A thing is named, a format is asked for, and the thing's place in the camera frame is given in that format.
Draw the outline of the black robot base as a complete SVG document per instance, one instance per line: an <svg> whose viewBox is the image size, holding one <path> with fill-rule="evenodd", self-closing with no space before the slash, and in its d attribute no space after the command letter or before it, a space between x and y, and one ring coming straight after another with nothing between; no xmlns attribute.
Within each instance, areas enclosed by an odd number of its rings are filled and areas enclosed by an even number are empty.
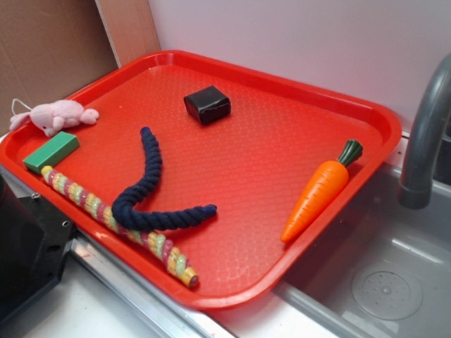
<svg viewBox="0 0 451 338"><path fill-rule="evenodd" d="M1 178L1 324L62 278L75 226L43 196L17 197Z"/></svg>

